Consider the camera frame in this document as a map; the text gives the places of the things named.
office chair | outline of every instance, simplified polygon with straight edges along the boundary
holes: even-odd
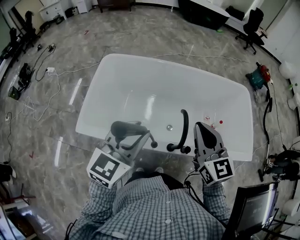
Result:
[[[244,47],[245,50],[248,48],[248,45],[250,45],[254,50],[254,55],[256,54],[256,50],[253,47],[253,43],[259,46],[264,45],[262,37],[267,38],[267,36],[264,33],[262,33],[260,36],[256,33],[262,20],[263,20],[262,10],[260,10],[259,8],[256,8],[255,11],[251,10],[249,15],[249,21],[243,27],[247,36],[239,34],[238,36],[235,37],[235,39],[240,38],[247,43],[246,47]]]
[[[20,55],[21,51],[25,53],[25,50],[23,49],[24,40],[20,35],[17,36],[17,30],[15,28],[10,29],[9,35],[10,43],[4,48],[1,56],[3,57],[3,59],[15,57],[16,61],[19,61],[18,56]]]

drain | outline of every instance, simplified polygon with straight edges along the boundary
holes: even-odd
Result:
[[[167,126],[167,130],[168,130],[168,131],[172,131],[172,130],[173,130],[173,126],[169,124],[169,125]]]

black cable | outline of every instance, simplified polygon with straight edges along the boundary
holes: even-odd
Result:
[[[11,151],[12,151],[12,149],[13,149],[13,146],[11,145],[11,143],[10,143],[10,141],[9,141],[9,137],[10,137],[10,135],[11,135],[11,120],[12,120],[12,118],[13,118],[13,114],[12,114],[11,112],[8,112],[7,115],[6,115],[6,118],[8,118],[8,115],[9,115],[9,114],[10,114],[10,121],[9,121],[9,134],[8,134],[8,136],[7,136],[7,141],[8,141],[8,144],[10,145],[10,151],[9,151],[8,161],[3,162],[3,164],[9,164],[9,163],[10,163],[10,160],[11,160],[10,154],[11,154]]]
[[[77,222],[77,219],[75,220],[75,222],[73,223],[70,223],[67,227],[67,230],[66,230],[66,235],[65,235],[65,240],[69,240],[69,235],[70,235],[70,232],[72,230],[72,228],[74,227],[75,223]]]
[[[198,200],[195,199],[194,196],[191,194],[191,188],[190,188],[190,187],[188,188],[188,192],[189,192],[190,196],[193,198],[193,200],[194,200],[195,202],[199,203]]]
[[[200,173],[194,173],[194,174],[189,174],[186,179],[184,180],[184,183],[187,181],[187,179],[191,176],[194,176],[194,175],[200,175]]]
[[[21,194],[20,194],[20,196],[22,197],[23,201],[26,202],[26,203],[28,204],[28,206],[29,206],[29,205],[30,205],[30,204],[29,204],[29,200],[26,201],[25,198],[23,197],[23,188],[24,188],[24,184],[22,183],[22,186],[21,186]]]
[[[271,111],[271,109],[272,109],[272,98],[270,98],[270,100],[269,100],[269,102],[266,106],[266,109],[264,110],[263,120],[262,120],[263,131],[264,131],[264,134],[266,135],[268,145],[270,144],[270,138],[269,138],[269,134],[268,134],[267,129],[266,129],[266,115],[267,115],[267,111],[268,111],[269,108],[270,108],[270,111]]]
[[[54,53],[54,51],[55,51],[55,49],[56,49],[56,47],[54,47],[54,49],[53,49],[53,51],[49,54],[49,55],[47,55],[43,60],[42,60],[42,63],[39,65],[39,67],[38,67],[38,69],[37,69],[37,71],[36,71],[36,80],[39,82],[39,81],[41,81],[43,78],[44,78],[44,76],[45,76],[45,74],[46,74],[46,72],[47,72],[47,69],[45,70],[45,72],[44,72],[44,74],[43,74],[43,76],[42,76],[42,78],[41,79],[37,79],[37,75],[38,75],[38,71],[39,71],[39,69],[41,68],[41,66],[43,65],[43,63],[44,63],[44,61],[46,60],[46,58],[48,58],[52,53]]]
[[[289,148],[289,150],[291,150],[292,146],[295,145],[295,144],[297,144],[297,143],[300,143],[300,141],[297,141],[297,142],[293,143],[293,144],[291,145],[291,147]]]
[[[194,173],[194,172],[196,172],[196,170],[193,170],[192,172],[190,172],[190,173],[187,175],[187,177],[186,177],[186,178],[184,179],[184,181],[183,181],[183,185],[186,184],[186,180],[189,178],[190,174],[191,174],[191,173]]]
[[[278,122],[279,131],[280,131],[281,143],[282,143],[283,149],[286,150],[286,147],[285,147],[285,145],[283,144],[283,141],[282,141],[282,134],[281,134],[281,128],[280,128],[280,124],[279,124],[278,108],[277,108],[277,101],[276,101],[276,94],[275,94],[274,84],[272,84],[272,86],[273,86],[273,90],[274,90],[274,99],[275,99],[275,105],[276,105],[277,122]]]
[[[36,67],[36,64],[37,64],[38,60],[39,60],[40,57],[43,55],[43,53],[48,49],[48,47],[46,47],[46,48],[41,52],[41,54],[40,54],[39,57],[37,58],[35,64],[33,65],[33,68],[32,68],[32,69],[34,69],[34,68]]]

white box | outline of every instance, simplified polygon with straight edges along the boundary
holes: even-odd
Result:
[[[96,148],[86,171],[89,177],[97,183],[106,188],[112,188],[114,183],[130,168],[127,164]]]
[[[200,164],[198,171],[206,185],[210,186],[233,177],[234,165],[230,158],[222,157]]]
[[[92,9],[91,0],[77,0],[76,5],[79,13],[87,13]]]

checkered shirt sleeve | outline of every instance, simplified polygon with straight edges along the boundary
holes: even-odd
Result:
[[[219,240],[225,230],[187,189],[170,191],[160,176],[134,180],[118,190],[91,182],[90,196],[71,240]],[[213,215],[228,220],[221,184],[203,187],[203,197]]]

